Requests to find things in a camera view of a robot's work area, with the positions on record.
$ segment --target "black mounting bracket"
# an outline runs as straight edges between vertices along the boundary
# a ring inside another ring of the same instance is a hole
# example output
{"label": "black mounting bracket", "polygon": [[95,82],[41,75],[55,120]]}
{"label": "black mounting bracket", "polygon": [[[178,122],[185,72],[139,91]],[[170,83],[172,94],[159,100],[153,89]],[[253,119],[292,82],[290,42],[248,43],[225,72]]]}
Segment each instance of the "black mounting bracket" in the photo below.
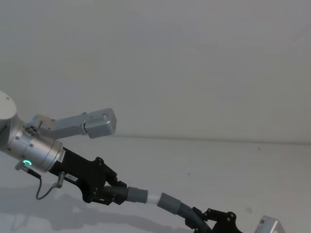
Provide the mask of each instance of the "black mounting bracket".
{"label": "black mounting bracket", "polygon": [[122,204],[126,197],[121,195],[110,195],[103,191],[105,183],[111,186],[125,186],[122,181],[118,181],[117,174],[108,167],[100,157],[94,161],[89,161],[78,154],[63,148],[65,151],[61,161],[56,161],[50,169],[50,173],[58,176],[64,172],[65,180],[76,185],[82,192],[82,199],[87,202],[97,202],[109,205],[114,202]]}
{"label": "black mounting bracket", "polygon": [[[221,212],[218,210],[208,209],[206,212],[202,213],[199,209],[193,207],[193,211],[204,221],[212,220],[216,224],[212,229],[212,233],[242,233],[237,225],[237,216],[233,212]],[[186,225],[191,229],[194,229],[195,233],[206,233],[202,232],[194,222],[190,219],[186,219]]]}

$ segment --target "silver cylindrical joint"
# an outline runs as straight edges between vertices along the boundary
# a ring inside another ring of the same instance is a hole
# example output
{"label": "silver cylindrical joint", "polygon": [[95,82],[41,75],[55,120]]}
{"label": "silver cylindrical joint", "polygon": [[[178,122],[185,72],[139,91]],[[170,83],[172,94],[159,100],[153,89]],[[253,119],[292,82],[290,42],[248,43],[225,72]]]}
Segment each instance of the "silver cylindrical joint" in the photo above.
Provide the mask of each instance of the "silver cylindrical joint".
{"label": "silver cylindrical joint", "polygon": [[25,130],[26,125],[15,115],[0,135],[0,150],[29,166],[47,172],[61,155],[63,145],[57,140],[38,134],[30,135]]}

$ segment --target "label sticker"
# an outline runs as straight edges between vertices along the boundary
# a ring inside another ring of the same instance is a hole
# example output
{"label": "label sticker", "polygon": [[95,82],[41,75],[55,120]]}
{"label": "label sticker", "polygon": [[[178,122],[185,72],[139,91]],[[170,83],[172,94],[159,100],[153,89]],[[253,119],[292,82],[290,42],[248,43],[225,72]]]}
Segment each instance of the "label sticker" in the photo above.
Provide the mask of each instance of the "label sticker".
{"label": "label sticker", "polygon": [[77,180],[78,180],[78,178],[76,178],[75,176],[72,176],[72,175],[70,175],[70,174],[66,174],[66,176],[65,176],[67,179],[69,179],[69,180],[72,180],[72,181],[74,181],[74,182],[76,182]]}
{"label": "label sticker", "polygon": [[65,153],[66,153],[66,151],[63,150],[63,151],[60,153],[60,155],[58,156],[57,161],[59,161],[60,163],[62,163],[63,160],[64,160],[64,157],[65,157]]}

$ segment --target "white tube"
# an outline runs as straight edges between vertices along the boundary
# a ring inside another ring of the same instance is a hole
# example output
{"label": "white tube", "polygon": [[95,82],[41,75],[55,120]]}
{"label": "white tube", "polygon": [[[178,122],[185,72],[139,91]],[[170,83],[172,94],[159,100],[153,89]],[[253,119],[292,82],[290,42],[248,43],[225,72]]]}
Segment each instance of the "white tube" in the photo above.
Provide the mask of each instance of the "white tube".
{"label": "white tube", "polygon": [[155,204],[157,205],[160,201],[161,195],[149,194],[147,197],[147,204]]}

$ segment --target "black cable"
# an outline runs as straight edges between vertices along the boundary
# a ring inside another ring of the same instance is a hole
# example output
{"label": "black cable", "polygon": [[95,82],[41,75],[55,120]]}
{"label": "black cable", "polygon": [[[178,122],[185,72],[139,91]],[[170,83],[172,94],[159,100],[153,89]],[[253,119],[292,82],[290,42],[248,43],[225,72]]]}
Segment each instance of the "black cable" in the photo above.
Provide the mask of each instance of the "black cable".
{"label": "black cable", "polygon": [[41,189],[41,186],[42,186],[42,179],[39,178],[40,180],[40,184],[39,184],[39,188],[38,188],[38,191],[37,191],[37,194],[35,195],[35,198],[37,200],[41,200],[41,199],[44,199],[56,186],[53,184],[50,189],[46,192],[46,194],[44,194],[43,196],[39,197],[39,192],[40,192],[40,189]]}

